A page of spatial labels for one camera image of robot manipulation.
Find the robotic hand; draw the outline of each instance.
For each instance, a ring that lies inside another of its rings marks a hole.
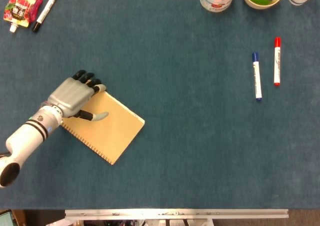
[[[60,126],[62,118],[98,121],[108,116],[108,112],[92,114],[81,110],[94,94],[106,90],[99,79],[90,81],[93,76],[93,73],[80,70],[67,78],[36,114],[6,140],[11,156],[0,155],[0,187],[6,187],[16,179],[24,161]]]

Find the black marker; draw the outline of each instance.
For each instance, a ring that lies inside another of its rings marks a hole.
[[[50,11],[51,7],[54,5],[56,0],[49,0],[46,4],[44,10],[41,12],[40,16],[38,17],[36,24],[33,26],[32,31],[38,32],[39,28],[41,27],[42,22],[44,22],[48,12]]]

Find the floor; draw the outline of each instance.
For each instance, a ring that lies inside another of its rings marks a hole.
[[[64,218],[64,210],[26,210],[27,226],[45,226]],[[290,210],[289,218],[280,219],[223,219],[214,226],[320,226],[320,209]]]

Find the spiral binding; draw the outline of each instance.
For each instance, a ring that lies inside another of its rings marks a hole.
[[[95,152],[96,154],[98,154],[100,157],[102,157],[105,161],[107,161],[108,163],[112,164],[112,161],[107,158],[102,152],[100,152],[99,150],[97,150],[95,147],[93,147],[88,141],[86,141],[83,137],[80,136],[80,134],[77,134],[72,128],[70,128],[69,126],[67,126],[64,122],[61,124],[61,126],[67,130],[69,133],[71,133],[72,136],[76,137],[76,139],[80,140],[80,142],[82,142],[85,146],[87,146],[88,148],[90,148],[93,152]]]

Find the brown notebook cover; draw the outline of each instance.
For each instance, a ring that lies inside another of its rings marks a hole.
[[[107,92],[94,95],[82,109],[92,113],[108,111],[109,115],[96,122],[64,118],[62,126],[112,165],[145,124]]]

